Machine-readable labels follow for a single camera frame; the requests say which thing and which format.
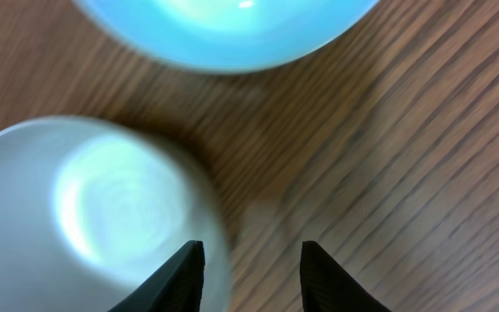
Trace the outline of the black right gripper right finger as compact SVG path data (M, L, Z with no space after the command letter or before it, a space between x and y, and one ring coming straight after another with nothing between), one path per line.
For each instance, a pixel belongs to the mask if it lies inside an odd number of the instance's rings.
M304 312L390 312L315 241L302 243L300 281Z

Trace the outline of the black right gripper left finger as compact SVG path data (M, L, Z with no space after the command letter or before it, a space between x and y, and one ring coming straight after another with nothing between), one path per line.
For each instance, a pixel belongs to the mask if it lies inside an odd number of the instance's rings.
M191 240L109 312L199 312L204 244Z

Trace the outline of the grey bowl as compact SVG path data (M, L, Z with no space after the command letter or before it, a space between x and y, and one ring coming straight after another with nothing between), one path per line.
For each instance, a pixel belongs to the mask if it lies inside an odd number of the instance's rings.
M199 161L157 134L82 117L0 132L0 311L108 311L204 246L203 311L230 306L217 192Z

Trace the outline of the light blue bowl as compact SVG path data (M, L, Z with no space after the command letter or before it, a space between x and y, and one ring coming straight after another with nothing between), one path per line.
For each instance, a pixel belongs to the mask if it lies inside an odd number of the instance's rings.
M344 34L377 0L75 0L138 53L177 68L245 74L298 60Z

